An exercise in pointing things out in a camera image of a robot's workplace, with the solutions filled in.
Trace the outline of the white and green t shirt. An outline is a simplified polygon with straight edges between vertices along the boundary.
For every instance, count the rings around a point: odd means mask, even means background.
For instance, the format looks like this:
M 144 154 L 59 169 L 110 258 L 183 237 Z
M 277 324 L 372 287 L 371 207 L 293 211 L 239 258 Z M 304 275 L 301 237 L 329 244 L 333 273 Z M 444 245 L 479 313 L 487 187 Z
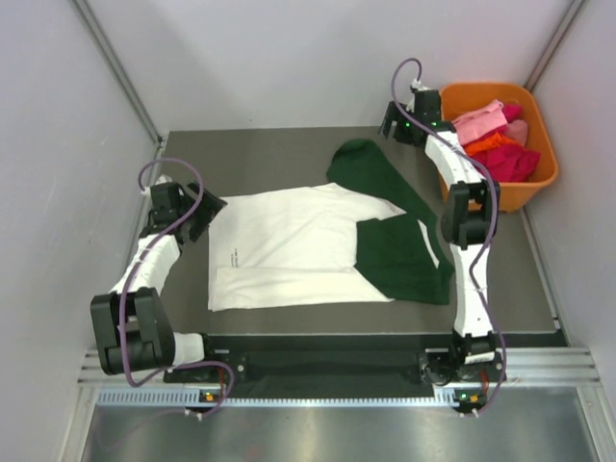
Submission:
M 208 307 L 446 305 L 454 270 L 436 224 L 374 141 L 347 141 L 323 185 L 228 199 L 209 231 Z

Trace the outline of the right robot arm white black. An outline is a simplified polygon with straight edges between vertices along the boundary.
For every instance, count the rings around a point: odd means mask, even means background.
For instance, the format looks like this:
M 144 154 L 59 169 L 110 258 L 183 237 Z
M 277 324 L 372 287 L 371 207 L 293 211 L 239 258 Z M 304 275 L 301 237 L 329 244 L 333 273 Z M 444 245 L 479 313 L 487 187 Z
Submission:
M 496 232 L 499 185 L 465 152 L 453 124 L 442 119 L 437 90 L 417 84 L 411 102 L 388 104 L 379 133 L 421 147 L 437 167 L 448 194 L 441 234 L 452 252 L 457 310 L 444 359 L 430 359 L 430 377 L 469 381 L 497 360 L 496 330 L 488 306 L 487 261 Z

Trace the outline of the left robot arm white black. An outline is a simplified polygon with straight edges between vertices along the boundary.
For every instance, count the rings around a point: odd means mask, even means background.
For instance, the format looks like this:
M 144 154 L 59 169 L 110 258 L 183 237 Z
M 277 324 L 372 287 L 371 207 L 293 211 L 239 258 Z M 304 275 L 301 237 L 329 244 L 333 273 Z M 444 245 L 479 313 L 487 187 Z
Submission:
M 126 354 L 131 372 L 185 364 L 195 380 L 208 381 L 217 373 L 218 359 L 206 350 L 207 338 L 175 333 L 161 293 L 184 244 L 196 242 L 227 202 L 196 182 L 182 186 L 165 175 L 149 195 L 151 207 L 133 259 L 111 290 L 90 303 L 100 365 L 107 375 L 121 374 Z

